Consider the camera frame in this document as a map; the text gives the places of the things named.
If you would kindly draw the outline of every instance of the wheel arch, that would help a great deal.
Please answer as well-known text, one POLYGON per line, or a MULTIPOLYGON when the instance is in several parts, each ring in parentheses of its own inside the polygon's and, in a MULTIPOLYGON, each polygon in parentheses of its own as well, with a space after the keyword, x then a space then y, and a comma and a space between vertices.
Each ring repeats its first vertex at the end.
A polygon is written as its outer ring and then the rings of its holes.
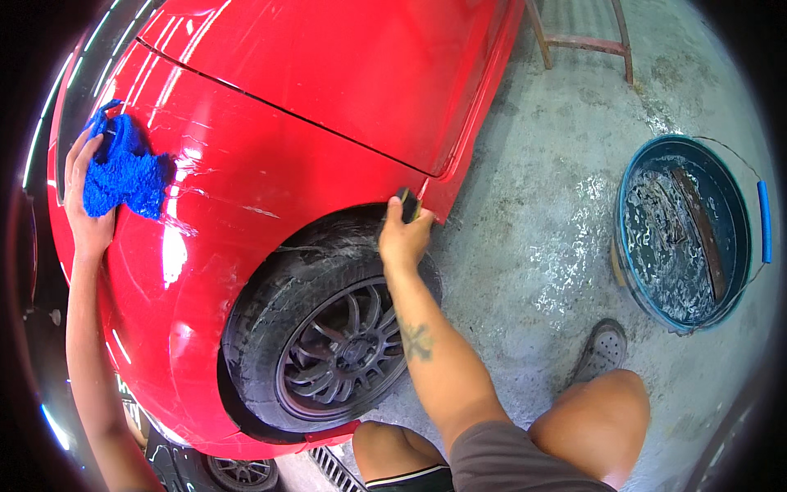
MULTIPOLYGON (((285 239, 279 248, 298 247, 303 243, 306 237, 309 237, 315 231, 329 228, 332 224, 341 220, 351 220, 355 222, 382 220, 385 211, 385 203, 369 203, 336 210, 298 229, 290 237, 285 239)), ((221 342, 224 339, 224 332, 230 329, 235 320, 237 320, 240 306, 243 306, 249 296, 253 294, 260 283, 263 282, 275 268, 277 251, 278 249, 269 254, 262 263, 260 263, 235 299, 235 303, 224 324, 222 337, 219 341, 218 357, 216 360, 216 381, 218 382, 219 395, 221 396, 221 403, 224 407, 224 411, 241 432, 263 442, 296 443, 303 442, 306 434, 301 432, 282 431, 276 427, 270 426, 257 418, 257 416, 243 404, 240 394, 232 383, 229 371, 227 370, 227 365, 224 360, 224 349, 221 342)))

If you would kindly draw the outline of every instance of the blue bucket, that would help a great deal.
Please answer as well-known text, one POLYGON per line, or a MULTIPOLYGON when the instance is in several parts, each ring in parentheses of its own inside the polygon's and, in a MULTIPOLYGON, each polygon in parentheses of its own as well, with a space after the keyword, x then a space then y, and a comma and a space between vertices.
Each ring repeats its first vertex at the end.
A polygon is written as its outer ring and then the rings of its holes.
MULTIPOLYGON (((758 192, 763 263, 770 263, 770 214, 762 180, 758 192)), ((623 175, 617 218, 613 269, 650 317, 669 332, 690 335, 722 323, 734 311, 750 282, 751 225, 741 190, 716 153, 685 135, 663 135, 647 142, 623 175), (669 176, 676 168, 693 182, 709 219, 724 279, 716 295, 710 273, 702 270, 708 268, 708 261, 700 228, 691 218, 685 195, 676 192, 677 185, 670 188, 675 181, 669 176)))

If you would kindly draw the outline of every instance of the drain grate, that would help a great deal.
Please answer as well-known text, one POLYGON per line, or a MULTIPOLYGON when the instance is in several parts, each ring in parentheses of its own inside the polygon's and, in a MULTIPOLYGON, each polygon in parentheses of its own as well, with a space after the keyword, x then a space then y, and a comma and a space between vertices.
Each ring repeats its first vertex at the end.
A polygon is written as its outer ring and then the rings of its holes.
POLYGON ((309 450, 309 456, 317 463, 323 475, 330 480, 340 492, 368 492, 363 483, 350 473, 345 465, 325 446, 309 450))

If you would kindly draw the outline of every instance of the metal stand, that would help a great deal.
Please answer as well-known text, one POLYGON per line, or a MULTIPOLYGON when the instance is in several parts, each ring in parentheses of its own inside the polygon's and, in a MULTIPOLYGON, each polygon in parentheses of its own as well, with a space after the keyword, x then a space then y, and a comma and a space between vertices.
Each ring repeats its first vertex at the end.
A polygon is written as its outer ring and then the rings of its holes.
POLYGON ((536 32, 538 46, 541 48, 541 55, 544 58, 544 66, 547 70, 552 68, 552 56, 549 54, 550 46, 600 51, 623 57, 626 63, 626 82, 629 85, 634 84, 634 68, 631 65, 631 45, 629 43, 629 31, 626 28, 626 19, 623 17, 620 0, 611 0, 611 2, 612 8, 615 10, 615 18, 618 20, 618 28, 620 29, 620 43, 610 39, 589 38, 587 36, 544 34, 541 18, 538 15, 538 8, 534 0, 526 0, 527 12, 530 14, 530 19, 533 20, 533 29, 536 32))

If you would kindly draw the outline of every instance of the tattoo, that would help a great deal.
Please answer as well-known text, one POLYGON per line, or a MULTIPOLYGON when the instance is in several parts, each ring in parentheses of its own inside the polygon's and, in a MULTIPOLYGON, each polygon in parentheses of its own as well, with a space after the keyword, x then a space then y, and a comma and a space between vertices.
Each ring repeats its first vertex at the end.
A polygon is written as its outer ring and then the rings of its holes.
POLYGON ((399 323, 402 345, 405 348, 407 362, 418 357, 422 362, 432 360, 434 339, 429 336, 429 327, 421 323, 418 327, 399 323))

